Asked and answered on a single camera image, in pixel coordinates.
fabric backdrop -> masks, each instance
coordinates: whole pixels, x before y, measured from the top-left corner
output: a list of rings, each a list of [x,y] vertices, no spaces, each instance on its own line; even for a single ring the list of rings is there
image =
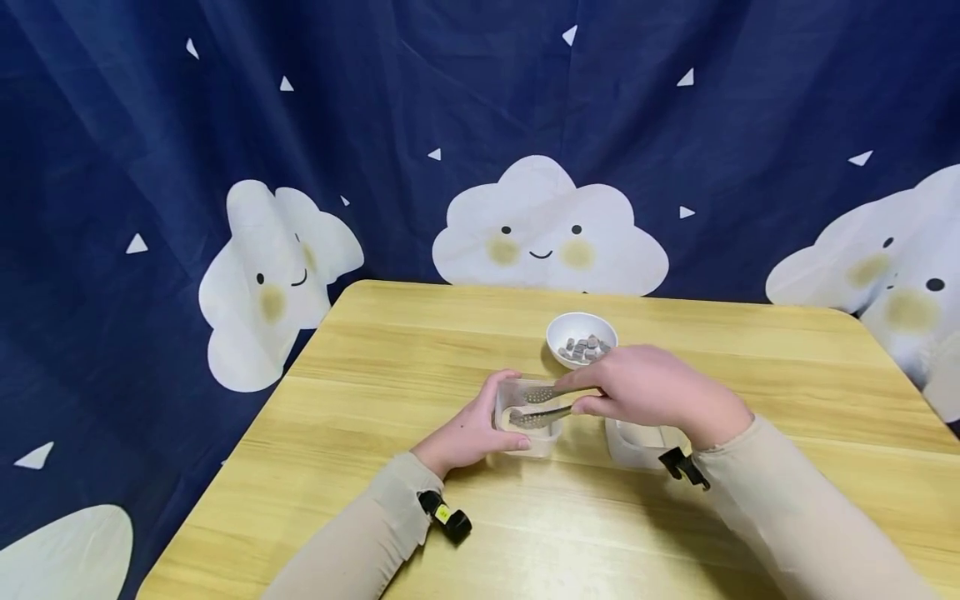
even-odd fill
[[[960,420],[958,29],[953,0],[3,0],[0,596],[132,598],[360,278],[832,306]]]

yellow cheek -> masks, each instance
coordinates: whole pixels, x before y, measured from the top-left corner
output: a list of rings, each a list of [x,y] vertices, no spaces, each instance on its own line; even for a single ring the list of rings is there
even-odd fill
[[[897,290],[887,301],[886,321],[902,333],[929,333],[940,319],[940,306],[917,290]]]
[[[501,267],[509,267],[520,258],[520,246],[516,242],[495,235],[487,241],[487,255]]]
[[[560,250],[560,259],[570,269],[583,271],[593,265],[593,246],[587,240],[570,240]]]
[[[306,244],[303,244],[303,260],[306,261],[307,269],[317,272],[317,257],[313,255],[313,249]]]
[[[867,256],[847,270],[847,281],[856,289],[872,284],[890,268],[890,257],[886,254]]]
[[[287,297],[283,295],[283,290],[268,283],[260,291],[260,312],[263,318],[269,324],[274,324],[283,318],[283,311],[287,307]]]

white container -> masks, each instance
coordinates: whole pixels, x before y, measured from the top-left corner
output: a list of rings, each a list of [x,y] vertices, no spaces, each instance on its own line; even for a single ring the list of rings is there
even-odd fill
[[[613,326],[589,313],[563,313],[551,321],[546,328],[546,344],[550,348],[550,353],[561,365],[568,369],[580,369],[587,364],[575,363],[568,358],[563,358],[557,350],[566,348],[566,341],[570,338],[574,341],[586,340],[591,335],[603,340],[607,346],[616,348],[616,331]]]
[[[660,456],[675,447],[687,450],[686,436],[675,427],[647,427],[605,419],[607,449],[624,468],[664,468]]]
[[[501,381],[500,385],[497,386],[496,389],[496,403],[494,404],[492,414],[493,426],[500,431],[508,431],[500,422],[502,419],[501,415],[503,415],[504,411],[507,411],[515,406],[535,407],[537,411],[545,411],[550,410],[551,408],[557,408],[557,402],[555,400],[544,402],[543,404],[528,404],[520,397],[520,394],[518,393],[518,391],[525,387],[544,385],[553,385],[553,382],[536,381],[533,379],[504,379]],[[513,452],[506,452],[506,454],[512,454],[514,456],[528,456],[531,458],[546,458],[553,452],[553,446],[557,445],[557,440],[560,438],[560,434],[563,430],[564,424],[562,420],[555,420],[554,422],[550,423],[550,425],[546,427],[545,432],[518,430],[520,433],[523,433],[530,438],[530,449],[515,450]]]

white bowl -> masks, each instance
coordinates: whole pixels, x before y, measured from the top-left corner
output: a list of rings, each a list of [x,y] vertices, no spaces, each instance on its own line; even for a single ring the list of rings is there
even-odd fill
[[[551,321],[546,328],[546,344],[550,347],[550,353],[561,365],[568,369],[580,369],[586,364],[563,358],[557,353],[557,349],[565,348],[566,340],[569,338],[573,338],[574,341],[584,340],[590,335],[595,335],[606,342],[607,346],[616,348],[616,331],[613,327],[600,317],[589,313],[563,313]]]

beige sleeve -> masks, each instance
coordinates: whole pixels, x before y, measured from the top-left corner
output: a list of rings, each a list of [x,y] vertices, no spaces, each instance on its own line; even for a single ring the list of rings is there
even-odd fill
[[[787,598],[937,597],[890,539],[763,417],[693,460],[710,482],[717,513]]]
[[[374,600],[426,540],[430,520],[417,492],[443,482],[410,453],[381,470],[365,492],[300,549],[264,600]]]

